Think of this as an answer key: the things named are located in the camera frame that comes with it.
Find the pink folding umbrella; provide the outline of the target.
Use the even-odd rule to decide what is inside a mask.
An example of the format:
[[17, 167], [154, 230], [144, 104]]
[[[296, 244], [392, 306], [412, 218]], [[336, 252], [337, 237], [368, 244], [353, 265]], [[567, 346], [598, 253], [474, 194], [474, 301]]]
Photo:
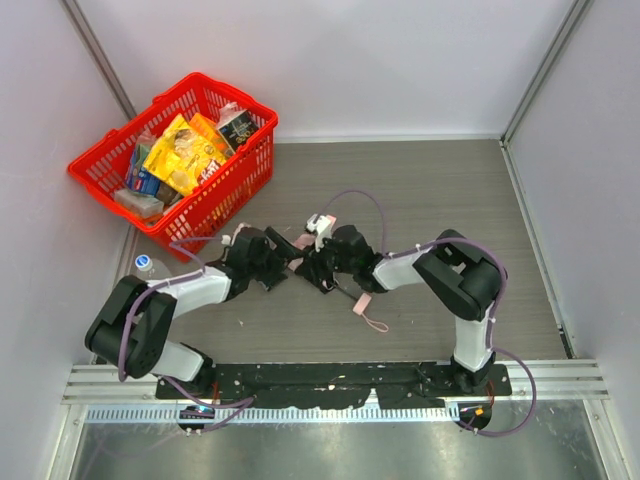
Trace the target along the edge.
[[[383, 255], [374, 251], [354, 225], [334, 230], [335, 223], [336, 218], [331, 215], [313, 215], [307, 221], [305, 233], [294, 242], [302, 256], [292, 260], [288, 268], [322, 293], [338, 290], [347, 295], [354, 302], [352, 312], [355, 315], [372, 329], [388, 333], [386, 323], [366, 315], [372, 294], [386, 292], [373, 277], [374, 267]], [[350, 275], [362, 292], [348, 292], [340, 285], [338, 274]]]

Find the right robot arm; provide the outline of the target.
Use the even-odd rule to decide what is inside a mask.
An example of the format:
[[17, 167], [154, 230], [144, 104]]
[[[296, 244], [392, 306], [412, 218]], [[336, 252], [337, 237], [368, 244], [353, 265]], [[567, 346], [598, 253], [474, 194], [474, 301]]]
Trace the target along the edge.
[[498, 261], [459, 232], [449, 229], [405, 252], [374, 251], [353, 225], [345, 225], [307, 246], [295, 273], [323, 292], [337, 287], [335, 276], [352, 277], [362, 291], [382, 294], [424, 284], [453, 314], [453, 380], [465, 393], [484, 386], [495, 362], [495, 312], [507, 274]]

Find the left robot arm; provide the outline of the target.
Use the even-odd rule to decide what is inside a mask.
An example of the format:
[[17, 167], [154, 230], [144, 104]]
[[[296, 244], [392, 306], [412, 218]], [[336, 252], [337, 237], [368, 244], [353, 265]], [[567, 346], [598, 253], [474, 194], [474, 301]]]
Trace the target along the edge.
[[290, 262], [303, 256], [273, 228], [240, 225], [223, 258], [172, 278], [122, 277], [89, 327], [85, 347], [116, 366], [120, 379], [148, 374], [205, 393], [215, 379], [213, 360], [199, 350], [168, 340], [174, 319], [206, 305], [230, 301], [251, 281], [267, 290], [287, 278]]

